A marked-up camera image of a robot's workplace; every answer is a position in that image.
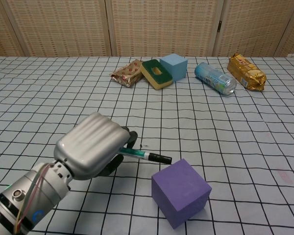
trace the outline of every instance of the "green marker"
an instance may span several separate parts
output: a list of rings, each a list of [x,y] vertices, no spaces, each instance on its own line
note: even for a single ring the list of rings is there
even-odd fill
[[[170,157],[162,156],[155,153],[148,153],[148,152],[144,152],[137,149],[122,148],[119,151],[119,153],[132,157],[132,158],[144,159],[144,160],[157,162],[157,163],[163,163],[163,164],[169,164],[169,165],[172,163],[172,158]]]

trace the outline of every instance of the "yellow sponge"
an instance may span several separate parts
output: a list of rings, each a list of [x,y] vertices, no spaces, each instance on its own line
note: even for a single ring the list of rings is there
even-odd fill
[[[172,84],[171,74],[155,59],[142,62],[141,72],[156,90]]]

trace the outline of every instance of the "silver robotic finger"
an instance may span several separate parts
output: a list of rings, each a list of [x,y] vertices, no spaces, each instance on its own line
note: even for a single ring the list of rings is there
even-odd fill
[[[54,158],[70,169],[74,179],[91,179],[105,168],[129,138],[129,132],[117,123],[93,113],[56,143]]]

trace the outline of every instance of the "purple cube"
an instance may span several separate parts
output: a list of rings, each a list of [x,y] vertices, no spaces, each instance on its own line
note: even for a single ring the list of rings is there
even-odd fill
[[[175,229],[203,209],[211,187],[184,159],[151,178],[151,195]]]

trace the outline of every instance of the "brown snack package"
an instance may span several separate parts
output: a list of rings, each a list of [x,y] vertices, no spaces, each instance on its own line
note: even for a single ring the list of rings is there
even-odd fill
[[[131,87],[133,84],[141,80],[143,78],[143,74],[141,73],[141,64],[142,61],[134,60],[133,62],[127,64],[125,67],[120,68],[117,71],[114,71],[110,74],[111,78],[116,82],[126,86]]]
[[[264,90],[266,75],[242,55],[235,53],[230,58],[227,69],[246,89]]]

